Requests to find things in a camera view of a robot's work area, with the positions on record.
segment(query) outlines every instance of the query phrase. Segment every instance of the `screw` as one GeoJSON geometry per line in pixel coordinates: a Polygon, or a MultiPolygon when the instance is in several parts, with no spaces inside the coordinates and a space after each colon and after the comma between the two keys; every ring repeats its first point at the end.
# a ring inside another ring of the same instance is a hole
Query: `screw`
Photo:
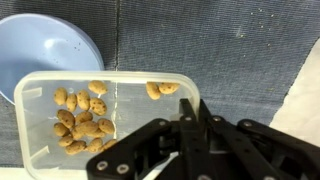
{"type": "Polygon", "coordinates": [[[118,167],[117,167],[117,172],[119,174],[125,174],[129,171],[129,166],[127,164],[120,164],[118,167]]]}
{"type": "Polygon", "coordinates": [[[211,180],[211,178],[205,174],[198,176],[198,180],[211,180]]]}
{"type": "Polygon", "coordinates": [[[214,121],[218,122],[218,121],[221,121],[221,118],[220,117],[213,117],[212,118],[214,121]]]}
{"type": "Polygon", "coordinates": [[[192,118],[188,116],[188,117],[185,118],[185,120],[186,120],[186,121],[191,121],[192,118]]]}
{"type": "Polygon", "coordinates": [[[159,125],[160,126],[164,126],[166,124],[166,122],[165,121],[161,121],[161,122],[159,122],[159,125]]]}
{"type": "Polygon", "coordinates": [[[276,178],[274,178],[272,176],[266,176],[263,178],[263,180],[276,180],[276,178]]]}
{"type": "Polygon", "coordinates": [[[100,162],[97,164],[97,169],[98,169],[99,171],[103,171],[103,170],[105,170],[107,167],[108,167],[108,162],[107,162],[107,161],[100,161],[100,162]]]}
{"type": "Polygon", "coordinates": [[[244,126],[247,126],[247,127],[251,127],[252,126],[251,122],[248,122],[248,121],[245,121],[243,124],[244,124],[244,126]]]}

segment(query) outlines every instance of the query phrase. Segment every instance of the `container rim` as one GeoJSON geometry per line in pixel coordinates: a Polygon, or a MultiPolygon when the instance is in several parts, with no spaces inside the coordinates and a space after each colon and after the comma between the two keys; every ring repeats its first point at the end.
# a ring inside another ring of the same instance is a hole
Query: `container rim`
{"type": "Polygon", "coordinates": [[[192,108],[198,116],[200,94],[195,83],[185,75],[176,73],[163,73],[163,72],[142,72],[142,71],[36,71],[32,72],[23,77],[16,85],[14,90],[14,101],[15,109],[19,130],[20,145],[22,149],[22,158],[24,167],[28,173],[34,178],[38,177],[35,169],[31,164],[31,155],[29,151],[29,143],[26,130],[26,119],[24,116],[24,106],[22,101],[22,91],[25,85],[29,81],[41,81],[41,80],[74,80],[74,81],[85,81],[85,80],[103,80],[111,82],[121,83],[146,83],[161,82],[161,79],[165,79],[166,82],[176,82],[187,88],[188,91],[193,95],[191,97],[192,108]]]}

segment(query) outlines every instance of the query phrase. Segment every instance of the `snack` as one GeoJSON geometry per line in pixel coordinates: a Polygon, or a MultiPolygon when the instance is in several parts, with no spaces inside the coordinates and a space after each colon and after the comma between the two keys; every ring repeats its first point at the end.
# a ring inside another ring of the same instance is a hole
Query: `snack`
{"type": "Polygon", "coordinates": [[[103,146],[101,146],[100,151],[105,151],[115,145],[117,143],[116,139],[111,139],[108,142],[106,142],[103,146]]]}
{"type": "Polygon", "coordinates": [[[69,129],[62,123],[55,123],[53,125],[53,130],[57,136],[61,136],[61,137],[66,136],[70,133],[69,129]]]}
{"type": "Polygon", "coordinates": [[[95,153],[100,150],[102,145],[103,145],[102,139],[96,138],[89,143],[86,150],[88,150],[89,152],[95,153]]]}
{"type": "Polygon", "coordinates": [[[86,134],[86,133],[93,133],[97,131],[98,128],[99,128],[99,125],[96,122],[86,121],[86,122],[80,123],[74,129],[79,133],[86,134]]]}
{"type": "Polygon", "coordinates": [[[70,129],[74,126],[75,118],[71,112],[64,109],[60,109],[57,111],[57,117],[60,120],[60,122],[67,128],[70,129]]]}
{"type": "Polygon", "coordinates": [[[107,113],[107,106],[100,98],[92,98],[90,100],[90,107],[92,111],[98,116],[102,116],[107,113]]]}
{"type": "Polygon", "coordinates": [[[71,136],[65,136],[59,140],[58,144],[61,147],[66,147],[66,146],[69,146],[72,142],[73,142],[73,138],[71,136]]]}
{"type": "Polygon", "coordinates": [[[159,87],[155,82],[147,82],[146,90],[147,90],[149,97],[153,100],[157,100],[161,96],[161,93],[159,91],[159,87]]]}
{"type": "Polygon", "coordinates": [[[77,108],[77,96],[76,94],[70,94],[66,101],[68,111],[73,112],[77,108]]]}
{"type": "Polygon", "coordinates": [[[85,141],[74,141],[72,144],[66,147],[65,151],[68,155],[75,155],[86,148],[85,141]]]}
{"type": "Polygon", "coordinates": [[[99,129],[101,129],[101,131],[107,134],[113,134],[115,131],[112,121],[108,119],[101,118],[99,119],[98,124],[99,124],[99,129]]]}
{"type": "Polygon", "coordinates": [[[178,83],[161,83],[159,85],[159,90],[162,94],[172,94],[179,89],[180,84],[178,83]]]}
{"type": "Polygon", "coordinates": [[[86,135],[92,138],[102,138],[106,136],[106,133],[100,129],[97,129],[95,132],[86,133],[86,135]]]}
{"type": "Polygon", "coordinates": [[[61,106],[63,105],[64,103],[66,103],[66,100],[67,100],[67,90],[63,87],[59,87],[56,89],[56,91],[54,92],[54,97],[53,97],[53,100],[54,102],[61,106]]]}
{"type": "Polygon", "coordinates": [[[75,128],[71,131],[71,135],[73,139],[79,140],[84,136],[84,133],[78,132],[75,128]]]}
{"type": "Polygon", "coordinates": [[[90,89],[90,91],[96,94],[105,94],[108,92],[107,85],[98,80],[90,81],[90,83],[88,84],[88,88],[90,89]]]}
{"type": "Polygon", "coordinates": [[[75,121],[76,121],[76,124],[80,124],[86,121],[92,121],[92,119],[93,119],[93,115],[91,112],[83,111],[76,116],[75,121]]]}
{"type": "Polygon", "coordinates": [[[82,110],[89,110],[90,108],[90,96],[89,93],[82,89],[77,94],[77,103],[82,110]]]}

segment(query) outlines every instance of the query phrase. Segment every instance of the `textured mat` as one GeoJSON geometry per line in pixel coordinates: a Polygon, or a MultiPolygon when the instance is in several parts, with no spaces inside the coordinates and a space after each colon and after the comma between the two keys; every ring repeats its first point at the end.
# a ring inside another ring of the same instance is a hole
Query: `textured mat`
{"type": "MultiPolygon", "coordinates": [[[[0,18],[23,12],[82,28],[108,70],[189,76],[232,122],[270,123],[320,33],[318,1],[0,1],[0,18]]],[[[0,164],[22,166],[13,106],[0,100],[0,164]]]]}

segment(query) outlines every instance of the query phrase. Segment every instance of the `bowl rim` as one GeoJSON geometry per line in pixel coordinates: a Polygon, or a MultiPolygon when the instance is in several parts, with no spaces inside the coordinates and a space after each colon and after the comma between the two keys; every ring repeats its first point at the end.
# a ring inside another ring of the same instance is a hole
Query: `bowl rim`
{"type": "MultiPolygon", "coordinates": [[[[97,48],[96,44],[94,43],[94,41],[91,39],[91,37],[89,35],[87,35],[86,32],[84,32],[82,29],[80,29],[78,26],[74,25],[73,23],[61,19],[59,17],[55,17],[55,16],[51,16],[51,15],[46,15],[46,14],[38,14],[38,13],[20,13],[20,14],[14,14],[14,15],[10,15],[7,17],[4,17],[3,19],[0,19],[0,28],[2,25],[4,25],[5,23],[8,23],[11,20],[14,19],[19,19],[19,18],[39,18],[39,19],[44,19],[44,20],[48,20],[48,21],[52,21],[54,23],[57,23],[58,25],[62,26],[63,28],[66,28],[68,30],[70,30],[72,33],[76,33],[78,35],[78,37],[86,43],[86,45],[91,49],[91,52],[94,54],[94,56],[96,57],[96,60],[98,61],[99,64],[99,68],[101,71],[104,70],[104,63],[103,63],[103,59],[101,57],[100,51],[97,48]]],[[[15,105],[14,103],[14,97],[12,97],[13,99],[10,99],[7,95],[5,95],[4,92],[2,92],[0,90],[0,95],[2,95],[8,102],[10,102],[12,105],[15,105]]]]}

